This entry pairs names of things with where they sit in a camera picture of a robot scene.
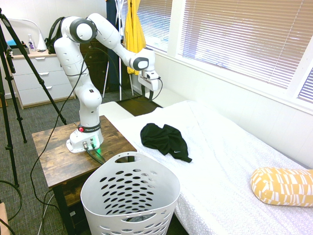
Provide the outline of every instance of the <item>black tripod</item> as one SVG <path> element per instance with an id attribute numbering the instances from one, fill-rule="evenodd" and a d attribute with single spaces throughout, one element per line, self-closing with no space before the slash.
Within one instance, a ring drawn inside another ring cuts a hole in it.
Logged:
<path id="1" fill-rule="evenodd" d="M 28 62 L 30 68 L 32 69 L 33 73 L 35 74 L 38 82 L 41 84 L 41 86 L 43 87 L 45 93 L 49 97 L 53 107 L 55 108 L 55 110 L 59 114 L 60 113 L 59 108 L 56 106 L 53 98 L 51 97 L 51 95 L 49 93 L 49 91 L 45 87 L 45 81 L 43 81 L 41 79 L 41 77 L 39 76 L 39 74 L 36 71 L 33 63 L 29 59 L 29 57 L 27 55 L 27 52 L 25 51 L 22 43 L 20 42 L 19 38 L 17 37 L 16 33 L 14 32 L 14 30 L 13 30 L 9 20 L 6 18 L 6 16 L 4 14 L 1 13 L 1 11 L 2 10 L 0 8 L 0 19 L 3 21 L 6 29 L 9 31 L 9 33 L 10 33 L 11 37 L 13 38 L 13 40 L 15 41 L 17 47 L 20 49 L 20 51 L 23 54 L 24 58 Z M 8 65 L 9 65 L 11 72 L 15 73 L 15 69 L 14 69 L 14 65 L 13 65 L 13 62 L 12 62 L 12 56 L 10 55 L 10 51 L 11 50 L 8 49 L 8 47 L 7 47 L 7 44 L 6 44 L 6 41 L 5 41 L 5 38 L 4 38 L 4 34 L 3 34 L 3 31 L 2 31 L 2 28 L 1 28 L 1 25 L 0 25 L 0 58 L 1 58 L 2 65 L 3 65 L 3 68 L 4 68 L 5 79 L 8 82 L 8 85 L 9 85 L 9 88 L 10 88 L 10 92 L 11 92 L 11 95 L 12 95 L 14 108 L 15 108 L 15 112 L 16 112 L 16 115 L 17 115 L 17 120 L 19 121 L 21 132 L 22 132 L 22 136 L 23 136 L 23 141 L 24 141 L 24 143 L 26 143 L 27 140 L 26 140 L 24 129 L 23 129 L 23 125 L 22 125 L 23 118 L 20 116 L 18 104 L 16 102 L 16 98 L 15 98 L 14 90 L 13 90 L 13 86 L 12 86 L 13 77 L 11 76 L 11 74 L 9 72 L 9 68 L 8 68 Z M 14 153 L 13 153 L 13 144 L 12 144 L 12 139 L 11 139 L 10 125 L 9 125 L 9 119 L 8 119 L 6 105 L 5 105 L 5 97 L 4 97 L 4 95 L 5 95 L 5 92 L 4 92 L 4 87 L 3 87 L 2 75 L 1 75 L 1 71 L 0 71 L 0 98 L 1 98 L 1 102 L 2 102 L 3 118 L 4 118 L 4 124 L 5 124 L 6 137 L 7 137 L 7 141 L 8 141 L 8 145 L 7 145 L 7 147 L 5 149 L 9 150 L 9 152 L 10 152 L 11 165 L 12 165 L 13 176 L 14 176 L 14 184 L 15 184 L 15 186 L 18 187 L 19 183 L 18 183 L 18 178 L 17 178 L 17 174 L 16 174 L 16 167 L 15 167 L 15 160 L 14 160 Z M 64 123 L 64 125 L 66 125 L 67 124 L 66 120 L 62 116 L 61 113 L 60 113 L 60 118 L 61 118 L 62 122 Z"/>

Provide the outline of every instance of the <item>white dresser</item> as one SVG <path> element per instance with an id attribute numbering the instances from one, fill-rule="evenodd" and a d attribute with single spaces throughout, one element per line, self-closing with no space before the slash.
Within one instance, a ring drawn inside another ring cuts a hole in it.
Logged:
<path id="1" fill-rule="evenodd" d="M 72 91 L 72 86 L 70 85 L 56 55 L 49 55 L 48 51 L 35 51 L 31 52 L 28 56 L 40 77 L 45 81 L 45 86 L 53 100 L 65 100 Z M 13 57 L 13 64 L 16 70 L 13 77 L 19 93 L 18 95 L 22 108 L 50 103 L 48 96 L 38 82 L 24 56 L 16 55 Z"/>

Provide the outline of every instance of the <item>yellow jacket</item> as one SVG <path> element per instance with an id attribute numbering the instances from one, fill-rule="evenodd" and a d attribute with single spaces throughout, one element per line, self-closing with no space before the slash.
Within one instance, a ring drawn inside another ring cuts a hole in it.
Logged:
<path id="1" fill-rule="evenodd" d="M 127 50 L 138 53 L 146 47 L 146 40 L 143 35 L 139 17 L 137 15 L 140 0 L 128 0 L 127 4 L 128 13 L 125 21 L 124 43 L 126 44 Z M 138 71 L 135 71 L 129 67 L 127 67 L 127 72 L 129 74 L 139 74 Z"/>

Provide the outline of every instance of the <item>bottle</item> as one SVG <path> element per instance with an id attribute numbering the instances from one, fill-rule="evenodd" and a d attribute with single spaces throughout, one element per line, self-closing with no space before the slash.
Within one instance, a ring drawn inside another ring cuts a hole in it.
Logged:
<path id="1" fill-rule="evenodd" d="M 28 45 L 29 45 L 29 50 L 36 51 L 35 42 L 33 38 L 31 37 L 31 34 L 28 35 Z"/>

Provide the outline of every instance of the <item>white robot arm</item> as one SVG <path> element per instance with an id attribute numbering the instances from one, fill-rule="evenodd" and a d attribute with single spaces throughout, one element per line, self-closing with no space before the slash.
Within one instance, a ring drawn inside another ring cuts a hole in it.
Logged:
<path id="1" fill-rule="evenodd" d="M 79 49 L 80 43 L 88 43 L 96 38 L 100 43 L 112 49 L 123 63 L 134 70 L 141 71 L 139 82 L 150 90 L 158 89 L 159 75 L 155 72 L 155 53 L 143 49 L 139 53 L 126 50 L 120 43 L 120 35 L 116 28 L 104 17 L 93 13 L 82 19 L 67 17 L 61 25 L 62 38 L 55 44 L 55 51 L 75 94 L 80 101 L 80 125 L 67 141 L 67 147 L 72 153 L 85 151 L 84 144 L 89 149 L 97 149 L 103 142 L 99 121 L 99 106 L 101 94 L 91 82 L 89 71 Z"/>

